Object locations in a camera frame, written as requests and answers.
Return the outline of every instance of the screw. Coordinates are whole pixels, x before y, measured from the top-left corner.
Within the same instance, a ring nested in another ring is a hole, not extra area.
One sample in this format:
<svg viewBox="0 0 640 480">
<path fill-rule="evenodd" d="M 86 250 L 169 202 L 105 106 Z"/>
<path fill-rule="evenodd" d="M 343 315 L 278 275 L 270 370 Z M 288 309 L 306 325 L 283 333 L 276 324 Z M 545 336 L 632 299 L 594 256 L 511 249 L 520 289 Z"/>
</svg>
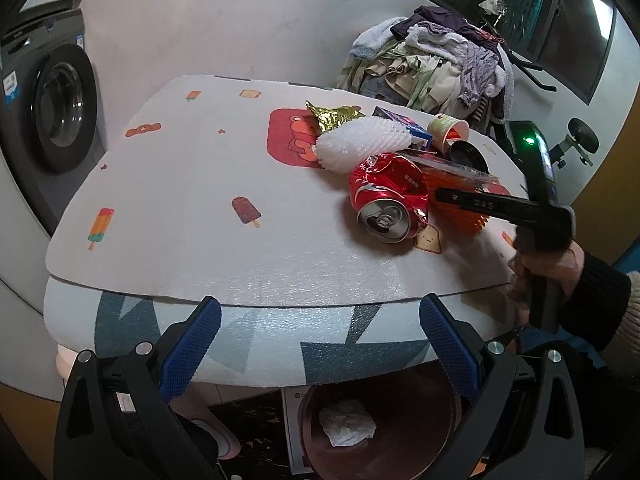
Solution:
<svg viewBox="0 0 640 480">
<path fill-rule="evenodd" d="M 138 355 L 147 355 L 149 352 L 151 352 L 151 349 L 154 346 L 149 343 L 148 341 L 142 342 L 142 343 L 138 343 L 138 346 L 136 346 L 136 354 Z"/>
<path fill-rule="evenodd" d="M 81 363 L 87 362 L 89 359 L 91 359 L 91 354 L 91 350 L 82 350 L 78 354 L 78 361 L 80 361 Z"/>
<path fill-rule="evenodd" d="M 504 345 L 499 341 L 489 341 L 486 348 L 494 355 L 500 355 L 504 352 Z"/>
<path fill-rule="evenodd" d="M 559 363 L 560 361 L 562 361 L 562 356 L 560 355 L 560 352 L 558 350 L 549 350 L 546 356 L 550 361 L 554 363 Z"/>
</svg>

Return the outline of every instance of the popsicle print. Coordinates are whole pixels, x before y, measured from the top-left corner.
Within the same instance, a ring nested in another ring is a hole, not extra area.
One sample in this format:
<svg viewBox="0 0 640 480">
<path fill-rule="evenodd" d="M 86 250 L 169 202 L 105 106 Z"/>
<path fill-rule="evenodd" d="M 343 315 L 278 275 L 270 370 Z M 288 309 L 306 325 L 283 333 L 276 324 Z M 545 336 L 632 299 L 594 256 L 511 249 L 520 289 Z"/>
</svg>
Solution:
<svg viewBox="0 0 640 480">
<path fill-rule="evenodd" d="M 124 134 L 125 137 L 133 137 L 137 134 L 146 134 L 147 132 L 156 132 L 162 127 L 160 123 L 153 124 L 140 124 L 137 128 L 132 128 L 127 130 L 127 133 Z"/>
<path fill-rule="evenodd" d="M 249 199 L 244 196 L 237 196 L 231 201 L 231 207 L 233 207 L 234 211 L 238 215 L 238 218 L 243 224 L 251 224 L 254 227 L 260 227 L 260 222 L 258 222 L 258 218 L 262 215 L 260 211 L 258 211 L 255 206 L 249 202 Z"/>
<path fill-rule="evenodd" d="M 442 254 L 442 245 L 440 243 L 440 232 L 432 225 L 427 225 L 414 238 L 414 246 L 417 249 L 427 251 L 434 254 Z"/>
<path fill-rule="evenodd" d="M 507 242 L 511 247 L 513 247 L 513 238 L 509 236 L 507 231 L 502 231 L 502 239 Z"/>
<path fill-rule="evenodd" d="M 259 90 L 242 90 L 240 92 L 240 97 L 246 97 L 247 99 L 257 99 L 262 95 L 262 92 Z"/>
<path fill-rule="evenodd" d="M 109 227 L 109 222 L 111 222 L 111 217 L 113 217 L 113 209 L 109 207 L 103 207 L 100 209 L 98 216 L 95 218 L 94 225 L 91 227 L 91 231 L 89 232 L 89 250 L 94 250 L 94 245 L 98 242 L 101 242 L 104 238 L 105 232 L 107 232 L 107 227 Z"/>
</svg>

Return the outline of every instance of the small paper cup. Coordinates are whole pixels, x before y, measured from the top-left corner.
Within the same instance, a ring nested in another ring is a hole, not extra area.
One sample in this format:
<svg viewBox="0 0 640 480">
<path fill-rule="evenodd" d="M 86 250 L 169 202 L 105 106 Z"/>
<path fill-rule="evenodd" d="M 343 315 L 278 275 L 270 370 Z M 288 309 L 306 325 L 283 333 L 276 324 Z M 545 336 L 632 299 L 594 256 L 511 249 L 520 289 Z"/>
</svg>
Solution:
<svg viewBox="0 0 640 480">
<path fill-rule="evenodd" d="M 427 126 L 427 132 L 433 136 L 433 145 L 446 154 L 456 140 L 468 140 L 469 123 L 445 114 L 436 115 Z"/>
</svg>

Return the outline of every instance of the black sleeve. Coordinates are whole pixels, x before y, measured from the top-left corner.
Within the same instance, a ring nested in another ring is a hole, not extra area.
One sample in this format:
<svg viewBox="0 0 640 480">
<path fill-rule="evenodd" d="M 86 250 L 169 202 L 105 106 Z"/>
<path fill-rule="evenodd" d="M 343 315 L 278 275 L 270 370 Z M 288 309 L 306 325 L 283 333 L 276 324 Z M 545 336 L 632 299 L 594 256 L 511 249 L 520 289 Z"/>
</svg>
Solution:
<svg viewBox="0 0 640 480">
<path fill-rule="evenodd" d="M 616 333 L 630 294 L 631 280 L 626 274 L 585 251 L 580 281 L 559 309 L 560 324 L 600 352 Z"/>
</svg>

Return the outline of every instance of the trash can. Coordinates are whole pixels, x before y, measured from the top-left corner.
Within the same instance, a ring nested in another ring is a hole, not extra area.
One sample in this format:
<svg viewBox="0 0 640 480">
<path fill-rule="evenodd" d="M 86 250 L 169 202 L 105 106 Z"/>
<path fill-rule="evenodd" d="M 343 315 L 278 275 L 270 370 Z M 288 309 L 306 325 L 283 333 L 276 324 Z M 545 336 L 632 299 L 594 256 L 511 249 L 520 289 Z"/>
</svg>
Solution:
<svg viewBox="0 0 640 480">
<path fill-rule="evenodd" d="M 376 432 L 354 446 L 333 447 L 318 414 L 359 400 Z M 300 406 L 300 433 L 322 480 L 411 480 L 436 458 L 462 418 L 460 398 L 437 361 L 378 377 L 313 386 Z"/>
</svg>

